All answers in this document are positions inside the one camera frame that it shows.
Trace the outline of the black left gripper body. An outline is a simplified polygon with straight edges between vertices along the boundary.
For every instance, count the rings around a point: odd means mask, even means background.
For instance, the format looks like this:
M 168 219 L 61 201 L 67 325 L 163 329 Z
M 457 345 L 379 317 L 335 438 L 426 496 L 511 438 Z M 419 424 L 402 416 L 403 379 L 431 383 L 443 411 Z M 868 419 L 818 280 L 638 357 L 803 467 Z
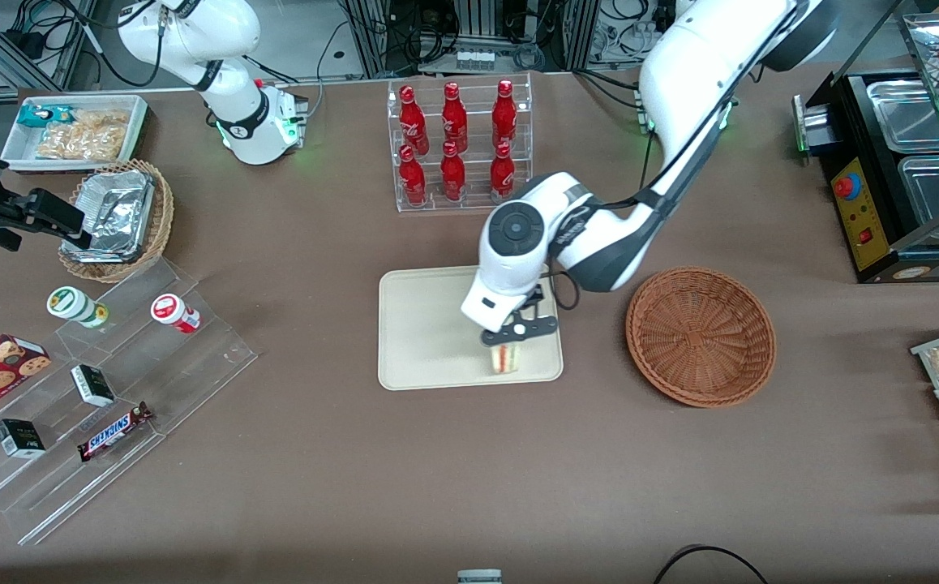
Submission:
M 481 341 L 483 336 L 495 336 L 498 339 L 498 346 L 503 346 L 515 343 L 519 335 L 524 335 L 530 339 L 554 335 L 559 327 L 558 318 L 539 314 L 540 302 L 544 299 L 545 294 L 542 286 L 536 286 L 532 293 L 526 297 L 526 301 L 500 325 L 498 332 L 483 330 Z

